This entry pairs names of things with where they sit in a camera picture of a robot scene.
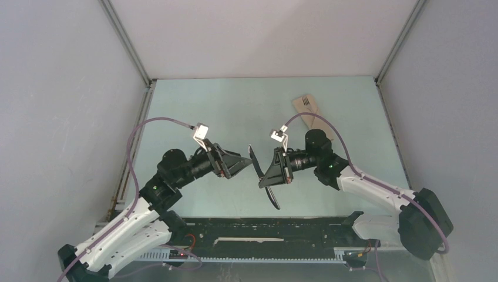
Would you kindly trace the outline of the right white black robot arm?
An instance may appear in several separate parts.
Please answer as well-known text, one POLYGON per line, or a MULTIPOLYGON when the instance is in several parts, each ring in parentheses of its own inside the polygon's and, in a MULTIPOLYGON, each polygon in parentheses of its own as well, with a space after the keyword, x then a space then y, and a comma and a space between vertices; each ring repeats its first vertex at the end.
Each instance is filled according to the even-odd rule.
POLYGON ((401 245, 415 257, 429 260, 436 253, 449 252, 447 237, 454 225, 437 195, 427 188, 414 192, 393 187, 361 173, 332 149, 284 151, 277 147, 266 172, 260 168, 254 152, 250 152, 250 158, 259 187, 267 191, 277 209, 279 205, 271 187, 290 184, 295 172, 313 169, 323 185, 357 195, 389 212, 381 223, 392 224, 401 245))

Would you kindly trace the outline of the silver fork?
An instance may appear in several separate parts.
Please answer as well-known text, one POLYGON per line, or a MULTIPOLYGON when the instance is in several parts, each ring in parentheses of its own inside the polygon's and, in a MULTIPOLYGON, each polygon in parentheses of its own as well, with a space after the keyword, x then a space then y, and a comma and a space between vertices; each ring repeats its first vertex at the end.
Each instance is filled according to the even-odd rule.
POLYGON ((304 107, 306 108, 307 112, 314 113, 313 108, 308 100, 308 96, 307 95, 302 96, 301 99, 302 99, 302 103, 303 103, 304 107))

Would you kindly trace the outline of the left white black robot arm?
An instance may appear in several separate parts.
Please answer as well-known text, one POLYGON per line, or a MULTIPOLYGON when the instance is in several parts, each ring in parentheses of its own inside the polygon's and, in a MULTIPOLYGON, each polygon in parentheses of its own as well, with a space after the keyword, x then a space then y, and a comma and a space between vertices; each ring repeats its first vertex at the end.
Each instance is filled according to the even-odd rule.
POLYGON ((190 158, 180 149, 168 150, 157 173, 120 214, 86 241, 61 247, 62 275, 69 281, 109 281, 150 249, 183 242, 186 222, 171 209, 182 197, 181 188, 209 173, 230 179, 252 164, 217 143, 205 143, 190 158))

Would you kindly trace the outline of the beige cloth napkin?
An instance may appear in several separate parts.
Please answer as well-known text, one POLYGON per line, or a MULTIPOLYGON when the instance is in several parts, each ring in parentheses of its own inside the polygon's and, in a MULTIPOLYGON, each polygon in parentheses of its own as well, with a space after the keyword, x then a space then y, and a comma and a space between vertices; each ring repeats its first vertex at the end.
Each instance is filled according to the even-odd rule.
MULTIPOLYGON (((318 107, 318 104, 317 104, 315 98, 311 94, 306 94, 306 95, 308 96, 308 100, 313 108, 314 114, 318 115, 318 116, 322 116, 321 111, 318 107)), ((306 108, 304 107, 301 97, 302 96, 300 96, 292 101, 292 105, 293 105, 294 109, 297 111, 297 113, 310 113, 310 112, 307 112, 306 108)), ((327 138, 330 139, 331 141, 333 141, 334 132, 322 119, 320 119, 316 116, 313 116, 313 115, 302 115, 301 119, 308 126, 309 129, 321 129, 325 132, 327 138)))

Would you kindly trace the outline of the black knife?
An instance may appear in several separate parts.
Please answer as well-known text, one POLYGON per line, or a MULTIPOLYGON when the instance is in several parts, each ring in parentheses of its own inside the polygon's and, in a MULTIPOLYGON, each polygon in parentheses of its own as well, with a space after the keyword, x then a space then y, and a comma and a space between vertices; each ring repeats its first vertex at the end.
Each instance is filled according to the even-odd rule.
MULTIPOLYGON (((263 177, 264 177, 264 173, 263 171, 261 170, 261 167, 260 167, 260 164, 259 164, 259 161, 257 160, 257 157, 254 153, 254 150, 253 150, 253 147, 251 145, 248 145, 248 153, 249 153, 249 156, 250 156, 250 159, 252 161, 252 164, 253 164, 253 167, 254 167, 254 170, 258 176, 258 179, 259 180, 262 180, 263 177)), ((266 194, 267 194, 267 197, 269 199, 269 201, 271 202, 271 204, 277 209, 277 210, 280 210, 281 207, 280 205, 278 204, 277 202, 277 199, 274 195, 274 193, 272 192, 271 188, 270 187, 265 187, 265 191, 266 191, 266 194)))

